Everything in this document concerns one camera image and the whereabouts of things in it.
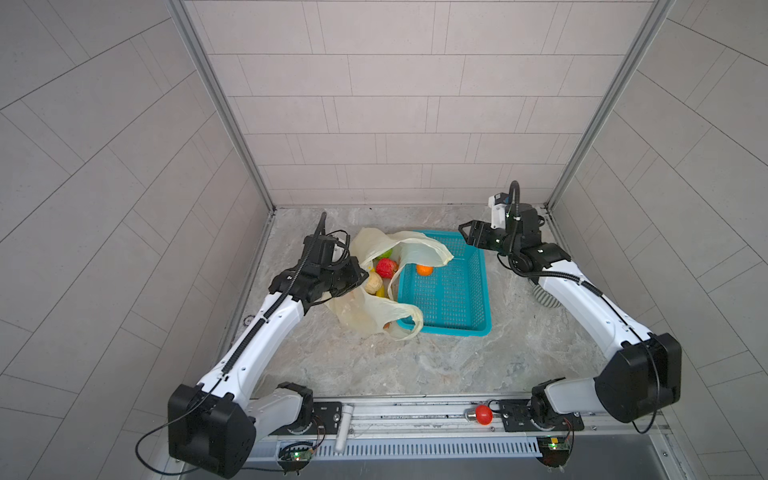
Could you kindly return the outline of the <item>cream plastic shopping bag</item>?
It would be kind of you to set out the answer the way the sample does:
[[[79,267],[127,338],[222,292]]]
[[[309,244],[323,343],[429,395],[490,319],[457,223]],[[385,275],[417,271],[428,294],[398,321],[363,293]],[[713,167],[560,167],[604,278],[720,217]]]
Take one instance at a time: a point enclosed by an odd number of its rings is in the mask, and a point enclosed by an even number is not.
[[[423,311],[410,303],[397,301],[397,284],[407,266],[435,269],[447,266],[454,255],[441,242],[415,231],[386,234],[366,227],[352,239],[351,254],[372,280],[340,298],[326,303],[342,326],[362,335],[386,334],[397,341],[416,337],[424,327]],[[390,279],[375,272],[375,266],[390,252],[398,268]]]

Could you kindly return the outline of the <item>red apple toy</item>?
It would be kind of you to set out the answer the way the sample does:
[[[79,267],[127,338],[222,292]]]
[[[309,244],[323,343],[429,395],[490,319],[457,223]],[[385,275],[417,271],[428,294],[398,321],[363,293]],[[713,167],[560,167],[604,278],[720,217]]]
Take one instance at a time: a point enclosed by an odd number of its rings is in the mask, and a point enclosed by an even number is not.
[[[399,270],[399,265],[396,261],[390,258],[382,258],[375,266],[376,273],[382,278],[391,280]]]

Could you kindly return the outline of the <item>green bumpy fruit toy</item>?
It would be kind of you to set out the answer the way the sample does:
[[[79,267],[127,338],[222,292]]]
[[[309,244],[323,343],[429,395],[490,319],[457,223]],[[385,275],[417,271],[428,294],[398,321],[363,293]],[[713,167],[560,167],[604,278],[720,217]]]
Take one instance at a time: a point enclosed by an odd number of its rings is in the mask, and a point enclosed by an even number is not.
[[[376,260],[381,260],[381,259],[385,259],[385,258],[390,258],[390,257],[391,257],[391,255],[392,255],[392,253],[393,253],[393,249],[388,249],[388,250],[386,250],[385,252],[383,252],[382,254],[378,255],[378,256],[376,257]]]

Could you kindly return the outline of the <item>orange fruit toy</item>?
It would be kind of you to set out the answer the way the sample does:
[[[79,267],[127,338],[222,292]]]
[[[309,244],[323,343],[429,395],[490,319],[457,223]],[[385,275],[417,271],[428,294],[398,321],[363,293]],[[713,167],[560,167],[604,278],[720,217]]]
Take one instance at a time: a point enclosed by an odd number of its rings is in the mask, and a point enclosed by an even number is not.
[[[434,268],[430,266],[417,265],[416,271],[420,276],[431,276]]]

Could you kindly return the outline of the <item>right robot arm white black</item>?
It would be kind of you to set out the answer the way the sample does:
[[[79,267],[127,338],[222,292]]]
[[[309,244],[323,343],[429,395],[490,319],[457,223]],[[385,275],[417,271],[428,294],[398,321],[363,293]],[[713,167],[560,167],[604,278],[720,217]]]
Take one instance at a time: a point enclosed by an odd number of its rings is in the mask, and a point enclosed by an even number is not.
[[[607,413],[621,423],[677,403],[682,394],[682,347],[635,321],[583,274],[559,245],[543,241],[541,219],[528,204],[497,203],[490,221],[459,226],[465,242],[496,254],[503,267],[553,297],[590,334],[607,359],[592,378],[556,379],[532,390],[529,411],[545,429],[561,417]]]

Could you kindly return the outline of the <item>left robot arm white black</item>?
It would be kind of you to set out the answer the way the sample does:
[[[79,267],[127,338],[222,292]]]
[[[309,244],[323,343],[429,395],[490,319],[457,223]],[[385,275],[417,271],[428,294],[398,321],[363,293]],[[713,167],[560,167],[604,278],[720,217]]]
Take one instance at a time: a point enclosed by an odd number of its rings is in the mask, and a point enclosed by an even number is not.
[[[313,392],[283,382],[258,400],[256,384],[281,343],[309,309],[361,286],[368,273],[350,252],[343,230],[305,238],[297,265],[275,276],[253,322],[194,386],[180,385],[168,400],[172,458],[230,479],[262,438],[287,428],[314,426]]]

